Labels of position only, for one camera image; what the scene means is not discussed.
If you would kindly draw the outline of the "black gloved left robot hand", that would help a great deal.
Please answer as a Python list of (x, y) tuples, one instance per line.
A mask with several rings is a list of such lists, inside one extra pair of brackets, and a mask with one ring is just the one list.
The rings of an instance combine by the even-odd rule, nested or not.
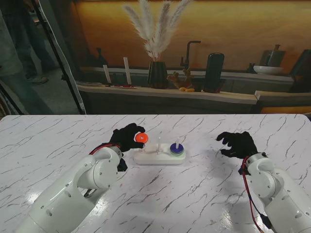
[(127, 152), (130, 149), (141, 149), (144, 147), (144, 143), (134, 140), (135, 135), (138, 133), (145, 133), (145, 129), (142, 126), (131, 123), (124, 128), (115, 129), (109, 142), (118, 144), (121, 152)]

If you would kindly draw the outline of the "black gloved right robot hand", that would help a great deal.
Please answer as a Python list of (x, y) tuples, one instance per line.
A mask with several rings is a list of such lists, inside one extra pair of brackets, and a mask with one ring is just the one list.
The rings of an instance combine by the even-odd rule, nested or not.
[(244, 159), (258, 153), (257, 147), (252, 136), (248, 132), (229, 133), (223, 132), (216, 138), (222, 141), (223, 145), (227, 145), (230, 149), (221, 149), (221, 154), (229, 158)]

